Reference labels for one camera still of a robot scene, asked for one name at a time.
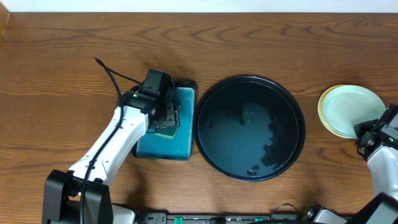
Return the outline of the green scrubbing sponge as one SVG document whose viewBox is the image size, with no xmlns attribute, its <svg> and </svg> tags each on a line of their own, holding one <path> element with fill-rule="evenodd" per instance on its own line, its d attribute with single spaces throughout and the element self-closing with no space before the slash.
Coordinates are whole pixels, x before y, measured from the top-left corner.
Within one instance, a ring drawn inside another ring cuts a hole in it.
<svg viewBox="0 0 398 224">
<path fill-rule="evenodd" d="M 159 129 L 155 135 L 161 138 L 173 139 L 177 133 L 177 128 Z"/>
</svg>

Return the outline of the black rectangular water tray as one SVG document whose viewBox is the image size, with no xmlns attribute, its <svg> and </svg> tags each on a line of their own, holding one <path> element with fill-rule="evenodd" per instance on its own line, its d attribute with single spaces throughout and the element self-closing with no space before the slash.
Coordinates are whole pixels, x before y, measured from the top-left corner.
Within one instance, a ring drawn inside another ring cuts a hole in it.
<svg viewBox="0 0 398 224">
<path fill-rule="evenodd" d="M 143 159 L 187 160 L 192 153 L 193 114 L 195 110 L 196 83 L 176 82 L 169 93 L 171 101 L 180 105 L 180 126 L 173 139 L 156 136 L 158 130 L 149 129 L 132 147 L 131 154 Z"/>
</svg>

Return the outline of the light blue plate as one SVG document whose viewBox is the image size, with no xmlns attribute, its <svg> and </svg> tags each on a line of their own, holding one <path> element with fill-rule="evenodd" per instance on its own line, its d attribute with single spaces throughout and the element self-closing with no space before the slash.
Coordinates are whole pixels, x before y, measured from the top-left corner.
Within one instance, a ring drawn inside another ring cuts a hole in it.
<svg viewBox="0 0 398 224">
<path fill-rule="evenodd" d="M 355 139 L 354 125 L 379 119 L 386 106 L 374 92 L 358 85 L 343 85 L 327 94 L 322 111 L 328 124 L 350 139 Z"/>
</svg>

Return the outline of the yellow plate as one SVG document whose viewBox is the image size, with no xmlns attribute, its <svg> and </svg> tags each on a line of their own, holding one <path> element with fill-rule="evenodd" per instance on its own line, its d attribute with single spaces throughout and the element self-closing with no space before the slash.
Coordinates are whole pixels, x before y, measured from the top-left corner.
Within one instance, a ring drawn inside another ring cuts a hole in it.
<svg viewBox="0 0 398 224">
<path fill-rule="evenodd" d="M 319 100 L 318 100 L 318 104 L 317 104 L 317 111 L 318 111 L 318 116 L 320 118 L 320 121 L 322 123 L 322 125 L 329 130 L 329 132 L 333 133 L 336 136 L 339 136 L 341 138 L 345 138 L 345 139 L 349 139 L 348 136 L 345 136 L 344 134 L 339 133 L 338 131 L 336 131 L 335 129 L 333 129 L 328 122 L 325 119 L 325 116 L 323 114 L 322 111 L 322 106 L 323 106 L 323 102 L 327 96 L 327 94 L 329 94 L 329 92 L 331 92 L 332 90 L 334 90 L 335 88 L 341 87 L 343 85 L 335 85 L 335 86 L 331 86 L 330 88 L 328 88 L 327 90 L 325 90 L 322 95 L 320 96 Z"/>
</svg>

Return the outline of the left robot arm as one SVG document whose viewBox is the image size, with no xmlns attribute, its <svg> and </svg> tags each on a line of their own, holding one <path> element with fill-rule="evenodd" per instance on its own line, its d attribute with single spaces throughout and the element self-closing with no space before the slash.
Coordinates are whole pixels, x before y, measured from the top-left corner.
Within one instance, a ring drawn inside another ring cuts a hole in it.
<svg viewBox="0 0 398 224">
<path fill-rule="evenodd" d="M 45 181 L 42 223 L 134 223 L 130 208 L 111 201 L 110 187 L 125 158 L 148 130 L 180 124 L 178 104 L 127 91 L 89 151 L 68 171 Z"/>
</svg>

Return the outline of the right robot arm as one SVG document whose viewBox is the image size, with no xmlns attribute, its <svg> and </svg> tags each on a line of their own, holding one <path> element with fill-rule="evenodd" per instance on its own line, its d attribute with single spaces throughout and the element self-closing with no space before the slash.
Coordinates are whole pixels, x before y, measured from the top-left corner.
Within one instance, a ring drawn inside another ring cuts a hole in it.
<svg viewBox="0 0 398 224">
<path fill-rule="evenodd" d="M 371 173 L 374 198 L 350 219 L 322 206 L 303 216 L 307 223 L 397 223 L 397 118 L 379 119 L 354 127 L 358 153 Z"/>
</svg>

